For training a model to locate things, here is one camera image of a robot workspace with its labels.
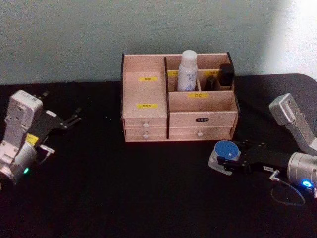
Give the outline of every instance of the gray wall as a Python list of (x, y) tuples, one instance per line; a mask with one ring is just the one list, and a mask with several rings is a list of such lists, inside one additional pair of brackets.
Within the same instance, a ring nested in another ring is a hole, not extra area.
[(316, 3), (308, 2), (2, 0), (0, 84), (114, 80), (122, 53), (186, 49), (229, 51), (239, 75), (317, 78)]

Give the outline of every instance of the black table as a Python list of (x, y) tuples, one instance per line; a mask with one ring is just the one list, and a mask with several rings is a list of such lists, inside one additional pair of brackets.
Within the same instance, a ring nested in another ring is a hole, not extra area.
[[(270, 115), (269, 103), (290, 92), (317, 135), (317, 84), (300, 74), (236, 79), (241, 113), (236, 140), (300, 151)], [(120, 84), (55, 83), (0, 87), (0, 118), (18, 89), (48, 89), (47, 109), (83, 121), (46, 144), (56, 150), (13, 189), (0, 193), (1, 237), (315, 237), (317, 207), (283, 206), (268, 175), (230, 177), (207, 166), (215, 142), (124, 142)], [(4, 122), (1, 123), (1, 134)], [(285, 194), (283, 188), (276, 188)]]

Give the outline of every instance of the white drawer knob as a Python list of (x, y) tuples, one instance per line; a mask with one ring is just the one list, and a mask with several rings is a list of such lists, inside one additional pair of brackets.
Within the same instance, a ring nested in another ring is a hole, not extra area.
[(149, 138), (149, 133), (148, 133), (147, 131), (143, 133), (143, 138), (144, 138), (144, 139)]

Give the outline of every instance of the wooden compartment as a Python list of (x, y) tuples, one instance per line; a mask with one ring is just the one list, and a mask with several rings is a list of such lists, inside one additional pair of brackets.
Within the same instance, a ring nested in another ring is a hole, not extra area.
[[(220, 84), (223, 66), (232, 66), (229, 54), (198, 54), (194, 92), (176, 92), (180, 62), (181, 54), (123, 55), (121, 116), (126, 141), (232, 138), (238, 119), (234, 87)], [(209, 76), (217, 79), (216, 91), (204, 91)]]

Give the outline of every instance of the yellow sticker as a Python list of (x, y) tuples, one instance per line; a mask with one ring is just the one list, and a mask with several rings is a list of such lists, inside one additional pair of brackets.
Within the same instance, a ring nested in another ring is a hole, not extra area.
[(213, 71), (205, 71), (205, 76), (213, 76), (213, 77), (218, 77), (219, 70), (213, 70)]
[(188, 94), (189, 98), (207, 98), (208, 97), (208, 93), (190, 93)]
[(154, 82), (157, 81), (157, 77), (141, 77), (139, 78), (139, 82)]
[(178, 71), (169, 71), (167, 73), (168, 77), (177, 77), (178, 76)]
[(138, 109), (154, 109), (154, 108), (158, 108), (157, 104), (137, 104), (137, 108)]
[(26, 142), (29, 142), (29, 144), (31, 144), (33, 146), (38, 141), (38, 139), (39, 139), (38, 137), (31, 135), (29, 133), (26, 135)]

